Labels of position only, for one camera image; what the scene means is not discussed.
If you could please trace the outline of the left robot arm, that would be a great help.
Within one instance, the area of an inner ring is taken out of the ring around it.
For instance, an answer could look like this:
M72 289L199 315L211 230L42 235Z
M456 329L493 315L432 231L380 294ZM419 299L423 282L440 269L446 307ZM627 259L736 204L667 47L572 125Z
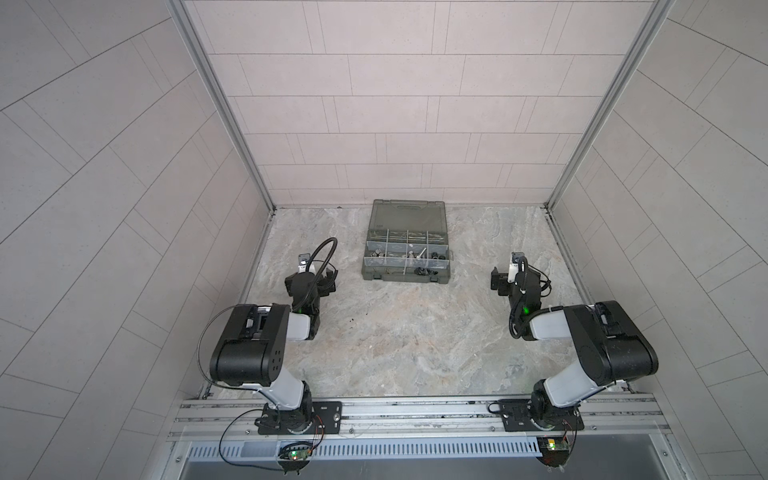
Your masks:
M320 299L336 291L338 272L304 271L285 279L292 305L238 304L213 349L209 378L229 389L261 394L267 405L263 425L303 432L314 421L312 394L306 382L283 368L286 344L315 338L320 326Z

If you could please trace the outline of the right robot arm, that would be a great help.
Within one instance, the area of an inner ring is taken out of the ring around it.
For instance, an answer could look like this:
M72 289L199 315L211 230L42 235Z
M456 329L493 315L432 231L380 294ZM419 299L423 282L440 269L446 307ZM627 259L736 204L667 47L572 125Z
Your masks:
M538 381L528 404L529 418L541 430L565 426L585 399L618 381L633 381L658 371L650 342L616 301L544 308L549 283L530 266L513 274L493 269L490 288L509 300L508 329L515 339L569 339L577 359L558 374Z

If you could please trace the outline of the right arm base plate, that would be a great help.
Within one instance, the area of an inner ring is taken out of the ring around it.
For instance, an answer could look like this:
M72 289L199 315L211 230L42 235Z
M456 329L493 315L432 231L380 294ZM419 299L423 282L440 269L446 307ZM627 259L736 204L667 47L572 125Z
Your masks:
M581 431L584 429L577 406L558 408L547 400L500 399L487 411L499 416L506 432Z

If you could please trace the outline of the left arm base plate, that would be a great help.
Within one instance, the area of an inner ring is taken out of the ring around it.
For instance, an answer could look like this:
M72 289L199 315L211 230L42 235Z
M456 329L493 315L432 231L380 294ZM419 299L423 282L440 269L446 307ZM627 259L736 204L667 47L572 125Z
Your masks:
M338 434L343 404L340 401L313 401L295 410L276 410L268 404L254 424L259 435Z

